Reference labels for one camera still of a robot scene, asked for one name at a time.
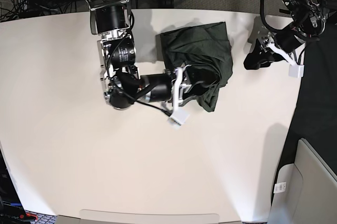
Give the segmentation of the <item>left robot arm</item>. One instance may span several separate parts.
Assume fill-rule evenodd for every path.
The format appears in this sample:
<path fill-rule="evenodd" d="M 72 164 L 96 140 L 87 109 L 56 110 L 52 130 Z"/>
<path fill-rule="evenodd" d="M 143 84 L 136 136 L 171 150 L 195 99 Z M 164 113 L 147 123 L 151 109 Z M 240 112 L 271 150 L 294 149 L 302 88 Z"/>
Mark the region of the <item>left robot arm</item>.
<path fill-rule="evenodd" d="M 269 67 L 274 62 L 286 61 L 289 76 L 303 77 L 302 55 L 296 49 L 302 44 L 317 42 L 325 30 L 326 18 L 319 4 L 313 0 L 282 0 L 292 22 L 282 29 L 269 25 L 265 15 L 265 0 L 260 0 L 260 18 L 266 33 L 259 34 L 255 47 L 244 60 L 246 70 Z"/>

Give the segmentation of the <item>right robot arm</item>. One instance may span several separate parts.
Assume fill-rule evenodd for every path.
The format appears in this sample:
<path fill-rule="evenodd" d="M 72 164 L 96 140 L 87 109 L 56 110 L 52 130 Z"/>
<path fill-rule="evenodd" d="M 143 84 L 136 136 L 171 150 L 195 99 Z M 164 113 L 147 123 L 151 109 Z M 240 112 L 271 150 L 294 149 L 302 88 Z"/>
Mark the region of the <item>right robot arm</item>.
<path fill-rule="evenodd" d="M 131 0 L 85 1 L 91 33 L 100 37 L 101 84 L 105 101 L 112 107 L 124 110 L 138 103 L 153 108 L 155 102 L 169 102 L 179 108 L 219 81 L 211 70 L 189 61 L 169 64 L 161 74 L 140 75 L 135 64 Z"/>

